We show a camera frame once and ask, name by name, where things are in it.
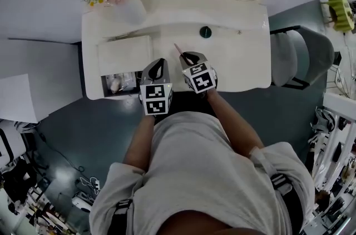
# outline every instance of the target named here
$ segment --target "white vase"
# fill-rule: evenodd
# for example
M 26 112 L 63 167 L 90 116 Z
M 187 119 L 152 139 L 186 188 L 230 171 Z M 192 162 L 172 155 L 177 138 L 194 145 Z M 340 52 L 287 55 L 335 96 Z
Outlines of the white vase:
M 131 24 L 141 24 L 145 21 L 147 12 L 141 0 L 125 0 L 118 5 L 114 5 L 115 15 L 119 15 L 125 22 Z

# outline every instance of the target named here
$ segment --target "white table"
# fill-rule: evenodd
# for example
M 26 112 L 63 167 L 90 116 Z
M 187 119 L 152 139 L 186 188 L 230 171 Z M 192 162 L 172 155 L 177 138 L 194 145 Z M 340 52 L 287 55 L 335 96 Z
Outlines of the white table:
M 241 92 L 270 86 L 270 37 L 264 6 L 234 0 L 144 0 L 143 3 L 147 18 L 141 24 L 127 23 L 111 7 L 96 8 L 83 15 L 82 52 L 88 98 L 104 98 L 97 45 L 132 32 L 151 36 L 154 59 L 162 57 L 168 61 L 174 91 L 189 91 L 174 43 L 183 51 L 206 55 L 217 71 L 219 91 Z M 211 38 L 200 37 L 202 26 L 212 29 Z

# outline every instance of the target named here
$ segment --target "white t-shirt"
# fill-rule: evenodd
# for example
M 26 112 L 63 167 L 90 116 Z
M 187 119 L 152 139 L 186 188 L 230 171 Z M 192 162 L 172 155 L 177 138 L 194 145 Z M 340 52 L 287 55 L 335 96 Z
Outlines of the white t-shirt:
M 288 143 L 261 150 L 296 187 L 304 218 L 314 205 L 314 185 Z M 288 211 L 262 168 L 236 154 L 220 122 L 181 112 L 156 125 L 149 171 L 115 163 L 91 214 L 93 235 L 106 235 L 118 201 L 133 195 L 133 233 L 155 235 L 173 214 L 193 210 L 225 224 L 267 235 L 291 234 Z

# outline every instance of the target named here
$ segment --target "shirt sleeve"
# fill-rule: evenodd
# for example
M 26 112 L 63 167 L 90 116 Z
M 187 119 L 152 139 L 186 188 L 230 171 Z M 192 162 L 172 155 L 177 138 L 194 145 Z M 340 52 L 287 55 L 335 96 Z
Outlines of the shirt sleeve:
M 301 202 L 304 219 L 308 218 L 314 208 L 314 181 L 292 146 L 287 142 L 279 142 L 262 148 L 261 151 L 279 173 L 285 174 L 292 181 Z
M 93 235 L 107 235 L 116 204 L 129 199 L 142 184 L 144 171 L 121 163 L 111 165 L 106 183 L 91 208 L 89 223 Z

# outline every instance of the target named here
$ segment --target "forearm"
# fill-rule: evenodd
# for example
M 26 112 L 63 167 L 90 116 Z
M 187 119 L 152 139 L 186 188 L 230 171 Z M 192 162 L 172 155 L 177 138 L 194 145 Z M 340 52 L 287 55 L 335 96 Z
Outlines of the forearm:
M 249 157 L 249 153 L 254 147 L 264 147 L 252 126 L 215 89 L 208 91 L 207 100 L 236 153 Z
M 148 171 L 154 126 L 155 118 L 153 116 L 144 116 L 142 118 L 123 159 L 124 164 L 140 168 L 145 172 Z

